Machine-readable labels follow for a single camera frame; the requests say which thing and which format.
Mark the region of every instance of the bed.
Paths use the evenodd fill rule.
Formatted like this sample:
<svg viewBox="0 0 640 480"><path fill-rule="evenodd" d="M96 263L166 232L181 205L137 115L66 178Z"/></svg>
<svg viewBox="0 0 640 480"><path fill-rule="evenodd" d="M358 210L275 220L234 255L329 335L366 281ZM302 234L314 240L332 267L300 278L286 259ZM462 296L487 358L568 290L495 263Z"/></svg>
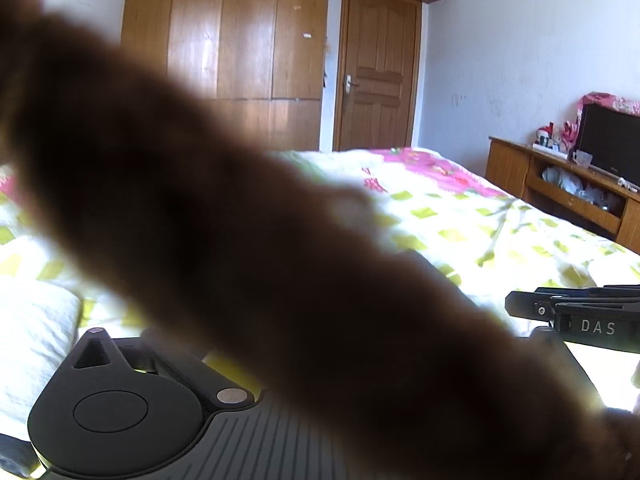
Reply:
<svg viewBox="0 0 640 480"><path fill-rule="evenodd" d="M515 199L430 150L273 156L295 167L302 178L366 189L376 204L381 243L418 251L517 335L529 333L534 322L508 316L504 298L512 290L640 283L640 256ZM112 337L138 335L144 320L135 307L83 279L34 232L14 197L13 177L5 169L0 173L0 275L36 279L74 293L82 304L78 336L91 326L105 327ZM593 349L582 351L590 363L600 363L594 373L605 384L612 384L611 374L622 373L626 384L623 398L616 388L606 402L632 406L636 392L629 389L628 377L638 359L627 354L617 357L620 366L606 365L610 354L597 350L596 357ZM248 384L249 378L239 377L232 364L215 356L210 363L256 388Z"/></svg>

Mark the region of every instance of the tv stand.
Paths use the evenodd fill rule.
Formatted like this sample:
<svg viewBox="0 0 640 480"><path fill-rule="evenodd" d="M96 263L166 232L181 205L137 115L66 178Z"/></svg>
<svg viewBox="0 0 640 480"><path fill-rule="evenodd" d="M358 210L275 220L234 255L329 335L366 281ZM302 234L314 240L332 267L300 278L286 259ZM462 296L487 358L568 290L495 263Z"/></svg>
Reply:
<svg viewBox="0 0 640 480"><path fill-rule="evenodd" d="M640 191L633 193L617 179L534 150L528 144L489 137L491 149L485 178L506 192L549 214L568 220L640 253ZM620 198L620 207L605 211L542 180L549 166L577 175Z"/></svg>

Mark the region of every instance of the pink cloth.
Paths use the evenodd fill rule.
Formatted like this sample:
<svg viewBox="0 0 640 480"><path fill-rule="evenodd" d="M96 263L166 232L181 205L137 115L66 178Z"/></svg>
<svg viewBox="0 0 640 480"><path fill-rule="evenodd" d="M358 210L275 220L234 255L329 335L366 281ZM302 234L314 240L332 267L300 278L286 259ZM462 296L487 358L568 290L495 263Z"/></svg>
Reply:
<svg viewBox="0 0 640 480"><path fill-rule="evenodd" d="M383 155L385 162L400 162L407 170L435 180L444 191L464 193L476 192L484 197L504 196L500 190L489 187L482 179L462 166L446 158L430 152L412 150L411 148L395 148L392 150L371 150Z"/></svg>
<svg viewBox="0 0 640 480"><path fill-rule="evenodd" d="M576 121L578 125L580 125L584 105L592 104L622 112L623 114L640 116L640 101L633 101L632 99L604 92L591 92L578 101L578 120Z"/></svg>

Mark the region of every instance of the door handle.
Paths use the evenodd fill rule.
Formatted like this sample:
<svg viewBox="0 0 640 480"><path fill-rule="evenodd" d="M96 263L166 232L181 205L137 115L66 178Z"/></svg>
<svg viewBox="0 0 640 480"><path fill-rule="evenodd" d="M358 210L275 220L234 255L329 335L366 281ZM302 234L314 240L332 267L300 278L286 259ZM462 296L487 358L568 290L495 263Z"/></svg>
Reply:
<svg viewBox="0 0 640 480"><path fill-rule="evenodd" d="M351 93L351 87L352 86L360 86L360 83L356 83L352 78L351 78L351 74L347 74L344 78L344 92L346 94L350 94Z"/></svg>

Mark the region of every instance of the door frame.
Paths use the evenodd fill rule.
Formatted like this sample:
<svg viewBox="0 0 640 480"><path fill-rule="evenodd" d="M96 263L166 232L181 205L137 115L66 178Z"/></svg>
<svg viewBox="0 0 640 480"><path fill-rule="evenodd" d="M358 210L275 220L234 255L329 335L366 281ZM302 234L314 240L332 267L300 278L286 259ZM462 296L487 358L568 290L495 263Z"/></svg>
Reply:
<svg viewBox="0 0 640 480"><path fill-rule="evenodd" d="M340 42L338 44L338 75L335 81L334 112L334 152L340 146L340 126L342 124L342 101L344 99L344 75L347 51L347 30L349 25L349 4L351 0L342 0L340 9ZM415 96L418 88L418 70L420 69L420 38L422 37L422 2L418 0L400 0L415 6L415 41L414 41L414 73L412 74L411 98L409 101L409 121L404 138L405 145L410 146L414 132Z"/></svg>

